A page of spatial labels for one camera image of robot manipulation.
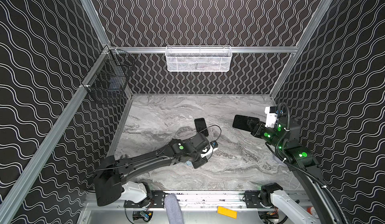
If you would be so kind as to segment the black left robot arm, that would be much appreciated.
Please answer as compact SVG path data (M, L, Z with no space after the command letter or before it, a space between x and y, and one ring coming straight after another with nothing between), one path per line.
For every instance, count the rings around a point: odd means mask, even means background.
M198 133L186 140L172 139L162 148L140 156L123 159L108 156L92 175L97 205L104 207L123 200L134 207L147 207L153 198L149 185L146 182L134 182L134 178L161 167L188 161L197 169L206 164L217 149L217 141L209 141Z

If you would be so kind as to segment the white smartphone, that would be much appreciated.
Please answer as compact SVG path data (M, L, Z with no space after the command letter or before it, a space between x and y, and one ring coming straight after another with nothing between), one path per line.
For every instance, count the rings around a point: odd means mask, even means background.
M197 118L194 120L194 123L195 123L197 133L200 133L205 137L209 136L207 124L204 118Z

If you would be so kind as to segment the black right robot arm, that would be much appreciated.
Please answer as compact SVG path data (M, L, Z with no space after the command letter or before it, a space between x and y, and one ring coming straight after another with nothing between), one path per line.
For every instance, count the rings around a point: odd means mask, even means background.
M246 117L244 123L233 127L248 131L265 142L279 162L288 167L305 189L318 217L304 210L292 200L283 188L265 184L260 190L264 207L275 207L296 224L348 224L349 220L341 205L323 181L323 175L314 154L300 143L301 126L290 114L269 113L265 122L259 118Z

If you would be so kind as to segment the dark blue smartphone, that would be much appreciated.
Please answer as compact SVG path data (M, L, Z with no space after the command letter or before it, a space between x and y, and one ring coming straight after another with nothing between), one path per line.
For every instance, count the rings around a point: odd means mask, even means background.
M232 123L232 127L239 129L239 130L244 130L251 132L252 129L249 129L247 126L247 119L252 118L250 116L244 116L244 115L235 115Z

